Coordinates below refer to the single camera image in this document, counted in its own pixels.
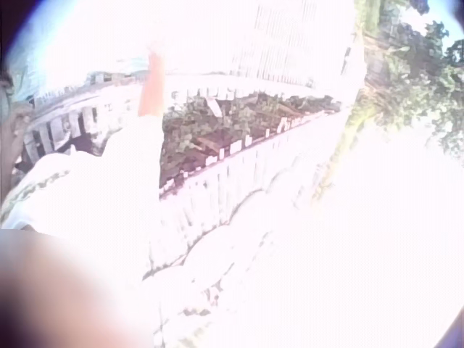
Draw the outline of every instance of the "person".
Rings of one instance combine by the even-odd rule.
[[[4,200],[0,285],[14,280],[21,318],[50,347],[152,343],[140,285],[159,218],[164,141],[164,59],[155,49],[149,71],[138,117],[110,137],[101,157],[47,155]],[[2,127],[0,151],[9,164],[2,170],[22,151],[17,120]],[[44,183],[52,173],[62,175]]]

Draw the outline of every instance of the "sky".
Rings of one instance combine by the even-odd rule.
[[[412,25],[412,27],[422,32],[425,30],[426,23],[432,23],[434,20],[443,22],[445,28],[449,31],[449,38],[444,39],[444,46],[453,45],[456,40],[464,38],[463,29],[457,20],[453,17],[452,8],[455,2],[453,0],[428,0],[430,12],[420,16],[414,9],[409,9],[403,15],[403,20]]]

